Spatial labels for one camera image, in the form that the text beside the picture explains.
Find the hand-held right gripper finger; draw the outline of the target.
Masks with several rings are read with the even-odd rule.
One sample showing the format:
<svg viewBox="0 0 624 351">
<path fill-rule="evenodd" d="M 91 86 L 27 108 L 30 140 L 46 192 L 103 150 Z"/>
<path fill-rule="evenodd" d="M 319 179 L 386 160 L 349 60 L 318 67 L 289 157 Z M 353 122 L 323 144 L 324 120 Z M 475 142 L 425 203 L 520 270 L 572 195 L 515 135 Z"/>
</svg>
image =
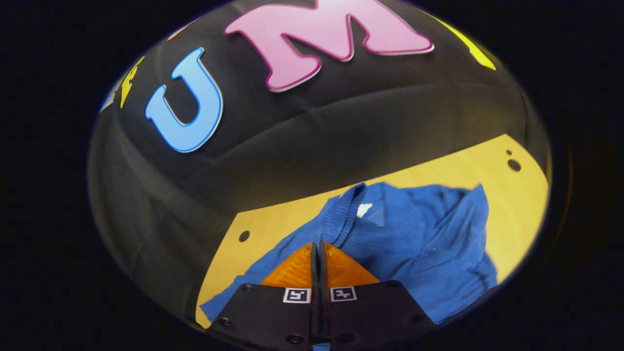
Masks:
<svg viewBox="0 0 624 351">
<path fill-rule="evenodd" d="M 312 350 L 320 302 L 316 244 L 306 244 L 296 254 L 305 256 L 308 287 L 241 284 L 207 334 L 243 351 Z"/>
<path fill-rule="evenodd" d="M 331 349 L 403 349 L 437 326 L 397 280 L 381 281 L 319 244 L 319 336 Z"/>
</svg>

